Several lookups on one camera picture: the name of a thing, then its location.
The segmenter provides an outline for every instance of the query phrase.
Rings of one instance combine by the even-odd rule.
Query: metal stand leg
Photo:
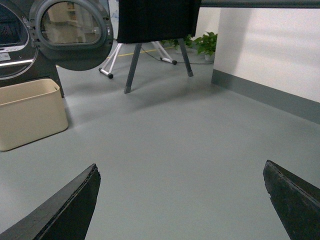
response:
[[[173,59],[171,58],[171,56],[167,53],[167,51],[161,46],[160,42],[158,42],[158,41],[152,41],[151,43],[153,44],[153,46],[155,47],[155,49],[156,49],[157,52],[159,53],[160,59],[161,59],[162,61],[171,63],[171,64],[173,64],[173,65],[176,65],[176,64],[177,64],[177,61],[176,61],[176,60],[173,60]]]
[[[187,50],[186,50],[186,46],[185,46],[185,42],[182,38],[178,39],[180,48],[181,48],[181,52],[182,52],[182,56],[183,56],[183,60],[185,63],[185,67],[188,73],[189,77],[192,77],[194,75],[194,73],[192,72],[191,66],[190,66],[190,62],[189,62],[189,58],[188,58],[188,54],[187,54]]]
[[[125,85],[125,88],[124,88],[124,93],[125,94],[128,94],[128,93],[131,92],[131,85],[132,85],[132,81],[134,80],[135,71],[136,71],[136,67],[137,67],[137,63],[138,63],[138,58],[139,58],[139,55],[140,55],[141,46],[142,46],[142,43],[137,43],[135,45],[135,49],[134,49],[134,53],[133,53],[133,57],[132,57],[132,62],[131,62],[130,70],[129,70],[128,79],[126,81],[126,85]]]
[[[103,65],[103,67],[99,68],[100,73],[106,75],[109,79],[112,79],[114,77],[114,75],[111,73],[111,71],[114,68],[115,62],[117,60],[118,54],[119,54],[122,46],[123,46],[123,43],[118,43],[115,50],[111,54],[110,58],[106,61],[106,63]],[[112,60],[112,63],[111,63],[110,70],[106,71],[105,68],[108,66],[108,64],[111,62],[111,60]]]

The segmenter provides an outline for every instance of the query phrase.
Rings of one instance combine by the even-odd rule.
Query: green leaves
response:
[[[194,40],[195,45],[198,47],[198,54],[204,53],[208,55],[214,54],[217,46],[218,34],[213,32],[206,32],[201,37],[198,37]]]
[[[191,40],[192,36],[189,34],[188,36],[186,36],[183,40],[184,40],[184,44],[189,47],[192,48],[194,45],[194,41]],[[168,43],[169,45],[172,45],[174,47],[174,49],[178,49],[179,43],[177,39],[170,39],[170,40],[162,40],[161,44],[164,45]]]

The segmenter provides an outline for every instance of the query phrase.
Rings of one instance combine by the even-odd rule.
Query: washing machine door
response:
[[[32,46],[69,70],[98,66],[112,48],[110,12],[99,0],[35,0],[26,24]]]

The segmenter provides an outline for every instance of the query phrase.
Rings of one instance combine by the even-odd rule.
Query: potted plant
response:
[[[198,54],[204,53],[205,60],[213,61],[214,53],[216,52],[218,34],[214,32],[206,32],[201,37],[194,40],[195,45],[198,47]]]
[[[183,41],[184,41],[184,44],[187,48],[190,48],[192,49],[193,46],[194,46],[194,41],[191,40],[192,36],[189,34],[188,36],[186,36]],[[170,40],[162,40],[161,41],[161,44],[164,45],[164,44],[169,44],[171,46],[173,46],[173,48],[175,49],[175,51],[177,53],[181,53],[181,50],[179,48],[179,43],[178,43],[178,39],[170,39]]]

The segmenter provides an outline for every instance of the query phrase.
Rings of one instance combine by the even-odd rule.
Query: black cable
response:
[[[158,58],[152,56],[150,53],[146,52],[146,50],[144,50],[143,47],[141,47],[141,49],[144,51],[145,54],[149,55],[150,57],[152,57],[153,59],[155,59],[155,60],[157,60],[159,62],[165,62],[165,63],[168,63],[168,64],[172,64],[170,62],[162,61],[161,59],[158,59]],[[177,64],[185,64],[185,62],[184,61],[178,61]],[[192,62],[190,62],[190,64],[192,64],[192,65],[211,65],[211,64],[214,64],[214,61],[213,62],[209,62],[209,63],[192,63]]]

